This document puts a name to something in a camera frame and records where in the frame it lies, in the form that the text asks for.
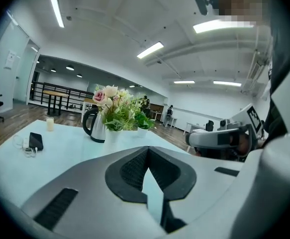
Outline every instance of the kettle handle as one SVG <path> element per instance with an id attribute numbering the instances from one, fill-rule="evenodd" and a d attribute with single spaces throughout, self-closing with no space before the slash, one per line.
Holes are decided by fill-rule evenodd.
<path id="1" fill-rule="evenodd" d="M 87 126 L 86 126 L 86 122 L 87 122 L 90 114 L 95 114 L 94 117 L 93 117 L 93 120 L 92 120 L 91 130 L 89 130 L 87 128 Z M 83 129 L 84 129 L 85 133 L 88 134 L 88 135 L 92 134 L 92 130 L 93 130 L 93 126 L 94 126 L 97 114 L 98 114 L 98 107 L 97 108 L 91 108 L 84 114 L 84 117 L 83 117 Z"/>

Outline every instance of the pink rose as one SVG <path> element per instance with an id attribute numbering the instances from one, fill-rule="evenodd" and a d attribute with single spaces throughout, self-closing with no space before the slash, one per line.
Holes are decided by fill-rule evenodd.
<path id="1" fill-rule="evenodd" d="M 98 90 L 93 96 L 93 100 L 97 106 L 103 106 L 107 102 L 107 97 L 104 94 L 103 90 Z"/>

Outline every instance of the flower arrangement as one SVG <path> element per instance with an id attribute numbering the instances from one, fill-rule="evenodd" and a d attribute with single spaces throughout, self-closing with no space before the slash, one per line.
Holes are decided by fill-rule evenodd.
<path id="1" fill-rule="evenodd" d="M 97 87 L 93 100 L 107 129 L 121 131 L 134 128 L 135 115 L 140 112 L 141 101 L 134 98 L 128 90 L 118 90 L 114 85 L 102 90 Z"/>
<path id="2" fill-rule="evenodd" d="M 135 124 L 141 129 L 150 129 L 155 126 L 155 120 L 146 117 L 144 112 L 135 115 Z"/>

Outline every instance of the white vase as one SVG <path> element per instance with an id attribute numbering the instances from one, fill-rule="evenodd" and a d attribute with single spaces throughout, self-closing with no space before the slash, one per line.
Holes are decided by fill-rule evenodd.
<path id="1" fill-rule="evenodd" d="M 138 128 L 137 129 L 137 132 L 138 132 L 138 137 L 140 138 L 144 138 L 148 132 L 148 129 L 142 129 L 142 128 Z"/>
<path id="2" fill-rule="evenodd" d="M 121 131 L 111 131 L 106 129 L 105 142 L 102 149 L 102 155 L 108 155 L 118 151 L 118 144 L 120 141 Z"/>

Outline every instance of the candle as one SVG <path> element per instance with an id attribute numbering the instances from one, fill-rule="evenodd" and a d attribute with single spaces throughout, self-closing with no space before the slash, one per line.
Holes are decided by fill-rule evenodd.
<path id="1" fill-rule="evenodd" d="M 48 117 L 46 119 L 46 124 L 47 124 L 47 130 L 48 131 L 53 131 L 53 125 L 54 125 L 54 118 Z"/>

